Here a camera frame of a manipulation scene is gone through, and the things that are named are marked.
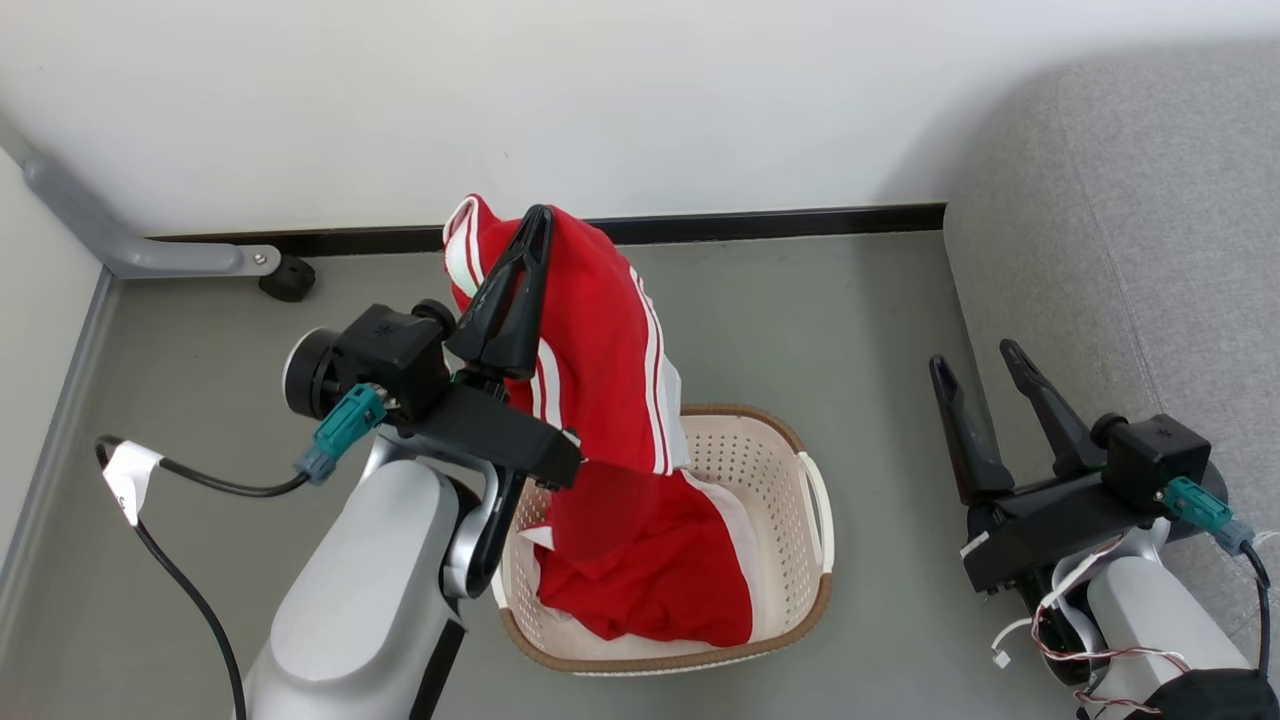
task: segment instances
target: gray sofa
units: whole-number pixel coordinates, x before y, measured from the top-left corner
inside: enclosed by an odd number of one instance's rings
[[[945,238],[996,437],[1051,454],[997,352],[1016,340],[1085,421],[1169,413],[1231,505],[1280,529],[1280,40],[1146,53],[1023,87],[986,127]],[[1280,539],[1261,555],[1280,573]],[[1199,536],[1166,564],[1245,657],[1248,577]]]

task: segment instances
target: black baseboard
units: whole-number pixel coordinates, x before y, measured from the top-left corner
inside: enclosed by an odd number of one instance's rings
[[[942,229],[942,213],[945,209],[945,204],[934,202],[927,205],[886,205],[879,208],[819,208],[764,213],[602,218],[588,222],[604,231],[617,245],[657,245],[666,242],[938,231]],[[333,255],[435,252],[443,247],[440,231],[440,225],[411,225],[186,234],[156,237],[155,240],[168,242],[274,245],[285,255],[326,258]]]

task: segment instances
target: beige plastic basket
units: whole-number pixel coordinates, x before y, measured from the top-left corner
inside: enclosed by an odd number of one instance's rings
[[[532,544],[516,533],[543,520],[550,495],[526,488],[503,548],[493,594],[507,634],[539,665],[580,675],[685,673],[781,650],[818,623],[831,596],[835,538],[822,474],[785,423],[744,405],[694,405],[681,424],[692,470],[732,492],[750,516],[763,587],[751,641],[718,648],[635,635],[604,641],[538,602]]]

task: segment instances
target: teal connector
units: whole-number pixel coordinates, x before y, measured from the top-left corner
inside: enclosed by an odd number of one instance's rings
[[[1235,520],[1225,502],[1188,478],[1174,478],[1165,488],[1161,502],[1169,507],[1174,518],[1187,520],[1212,534],[1228,555],[1240,555],[1243,552],[1240,546],[1253,539],[1253,528]]]
[[[361,383],[351,388],[311,436],[311,447],[293,464],[320,484],[329,479],[338,460],[387,418],[383,398],[374,386]]]

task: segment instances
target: white wall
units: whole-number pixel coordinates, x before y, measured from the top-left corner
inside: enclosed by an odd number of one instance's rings
[[[1019,78],[1276,0],[4,0],[0,106],[147,233],[943,200]]]
[[[101,268],[0,154],[0,565]]]

